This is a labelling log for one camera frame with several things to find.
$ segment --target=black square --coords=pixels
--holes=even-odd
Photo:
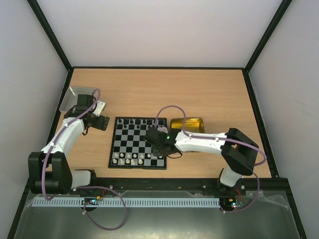
[[[151,159],[151,166],[157,166],[158,161],[156,159]]]
[[[114,148],[113,148],[113,152],[120,152],[120,147],[117,147],[117,146],[115,146]]]

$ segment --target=table top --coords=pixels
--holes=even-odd
[[[74,69],[70,86],[99,88],[100,99],[107,102],[102,115],[110,118],[106,131],[90,128],[78,137],[67,158],[71,169],[94,169],[98,177],[217,178],[225,160],[201,152],[168,158],[167,170],[108,168],[115,117],[155,117],[167,105],[182,107],[187,117],[202,118],[206,133],[238,128],[262,149],[241,70]],[[160,117],[169,123],[182,113],[167,109]],[[254,172],[271,177],[267,163]]]

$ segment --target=yellow container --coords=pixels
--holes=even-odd
[[[183,118],[181,119],[172,119],[170,121],[171,128],[180,128],[183,127]],[[205,133],[204,122],[201,118],[186,118],[185,130],[194,133]]]

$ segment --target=black corner post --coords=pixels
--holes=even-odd
[[[37,0],[27,0],[30,7],[32,8],[35,16],[38,18],[43,30],[45,31],[46,35],[50,39],[54,49],[56,50],[57,54],[59,55],[63,65],[65,66],[66,70],[69,71],[71,70],[72,66],[66,57],[58,39],[56,38],[49,22],[47,21],[46,17],[44,16],[44,13],[42,9],[40,8],[39,3]]]
[[[279,5],[273,19],[271,20],[271,22],[269,23],[264,35],[262,36],[262,38],[260,39],[254,53],[252,54],[252,56],[250,57],[246,67],[245,67],[245,72],[249,73],[250,70],[253,68],[253,65],[255,64],[255,62],[257,61],[260,53],[263,51],[264,47],[266,46],[269,38],[271,37],[271,35],[273,34],[274,30],[276,29],[278,23],[280,22],[281,18],[284,16],[286,10],[288,9],[290,3],[293,0],[283,0],[281,2],[281,4]]]

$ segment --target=white wall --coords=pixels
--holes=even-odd
[[[245,67],[281,0],[38,0],[72,66]]]
[[[319,2],[293,1],[251,71],[280,176],[319,233]]]
[[[2,1],[0,32],[0,238],[6,238],[28,178],[27,158],[46,143],[67,72],[27,1]]]

